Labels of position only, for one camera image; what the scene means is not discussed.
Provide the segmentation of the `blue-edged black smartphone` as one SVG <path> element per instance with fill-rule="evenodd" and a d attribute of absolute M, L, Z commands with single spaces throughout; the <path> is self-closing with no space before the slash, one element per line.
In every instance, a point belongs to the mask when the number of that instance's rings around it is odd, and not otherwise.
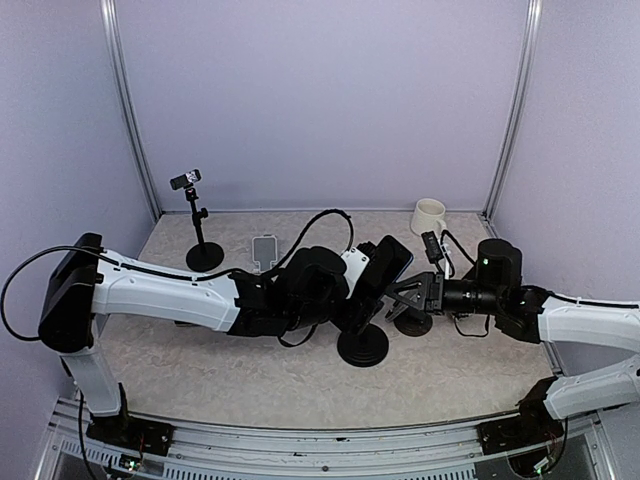
<path fill-rule="evenodd" d="M 411 251 L 392 235 L 384 236 L 377 246 L 377 255 L 359 278 L 353 296 L 381 298 L 387 286 L 396 282 L 414 259 Z"/>

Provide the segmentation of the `white folding phone stand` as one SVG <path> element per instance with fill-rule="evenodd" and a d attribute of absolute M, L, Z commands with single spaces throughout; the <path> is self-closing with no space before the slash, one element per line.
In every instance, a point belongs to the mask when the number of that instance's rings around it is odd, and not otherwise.
<path fill-rule="evenodd" d="M 279 258 L 278 240 L 274 235 L 261 235 L 254 237 L 251 242 L 252 261 L 255 269 L 264 273 L 270 270 Z"/>

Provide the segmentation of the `black round-base phone stand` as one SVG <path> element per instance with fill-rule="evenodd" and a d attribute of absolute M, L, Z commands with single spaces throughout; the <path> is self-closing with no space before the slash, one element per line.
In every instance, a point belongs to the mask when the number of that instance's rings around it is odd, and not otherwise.
<path fill-rule="evenodd" d="M 195 184 L 202 179 L 199 169 L 190 170 L 170 180 L 173 191 L 183 190 L 186 201 L 191 208 L 191 220 L 195 229 L 197 244 L 189 249 L 186 254 L 187 266 L 195 272 L 207 272 L 217 268 L 224 259 L 222 247 L 206 241 L 202 229 L 202 221 L 209 215 L 206 208 L 198 208 L 199 199 Z"/>

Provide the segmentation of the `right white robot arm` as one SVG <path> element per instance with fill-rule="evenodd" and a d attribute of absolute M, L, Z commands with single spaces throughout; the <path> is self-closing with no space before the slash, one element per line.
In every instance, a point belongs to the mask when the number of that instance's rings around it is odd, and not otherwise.
<path fill-rule="evenodd" d="M 551 423 L 639 400 L 639 306 L 584 300 L 522 282 L 522 253 L 501 239 L 479 243 L 474 267 L 462 279 L 424 272 L 390 284 L 387 296 L 425 314 L 483 314 L 514 340 L 574 342 L 617 348 L 631 357 L 577 376 L 538 381 L 519 401 L 511 433 L 535 442 Z"/>

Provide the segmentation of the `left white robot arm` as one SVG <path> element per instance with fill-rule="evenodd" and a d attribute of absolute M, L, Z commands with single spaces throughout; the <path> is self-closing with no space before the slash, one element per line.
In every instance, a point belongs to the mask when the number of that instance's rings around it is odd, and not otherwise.
<path fill-rule="evenodd" d="M 196 277 L 108 252 L 101 241 L 82 235 L 51 274 L 38 334 L 62 358 L 90 414 L 121 445 L 133 443 L 140 424 L 103 356 L 95 317 L 141 315 L 234 336 L 281 337 L 336 319 L 378 251 L 370 242 L 341 254 L 303 247 L 273 273 L 234 268 Z"/>

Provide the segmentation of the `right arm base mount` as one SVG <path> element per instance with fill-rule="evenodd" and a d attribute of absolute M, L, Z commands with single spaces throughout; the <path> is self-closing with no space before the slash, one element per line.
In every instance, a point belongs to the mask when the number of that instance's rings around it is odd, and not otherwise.
<path fill-rule="evenodd" d="M 557 420 L 524 419 L 521 415 L 480 423 L 477 427 L 484 455 L 517 450 L 562 437 L 564 424 Z"/>

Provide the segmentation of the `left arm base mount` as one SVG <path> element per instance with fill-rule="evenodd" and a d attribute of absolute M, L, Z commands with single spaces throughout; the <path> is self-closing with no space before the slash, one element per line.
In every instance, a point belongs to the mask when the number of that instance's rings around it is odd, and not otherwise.
<path fill-rule="evenodd" d="M 173 425 L 164 422 L 136 417 L 96 417 L 89 423 L 87 436 L 108 445 L 165 457 L 174 431 Z"/>

